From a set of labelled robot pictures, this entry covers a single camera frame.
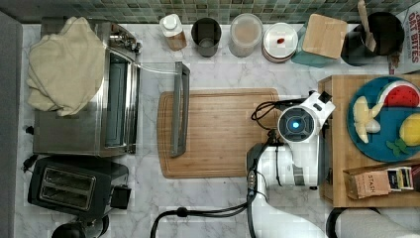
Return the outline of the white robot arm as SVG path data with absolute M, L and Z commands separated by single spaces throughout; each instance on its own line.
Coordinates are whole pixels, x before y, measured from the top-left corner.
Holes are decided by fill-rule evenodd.
M 326 177 L 322 129 L 335 110 L 331 95 L 312 92 L 298 101 L 281 101 L 276 128 L 263 144 L 247 153 L 247 216 L 252 238 L 327 238 L 305 218 L 273 207 L 268 189 L 274 185 L 320 185 Z

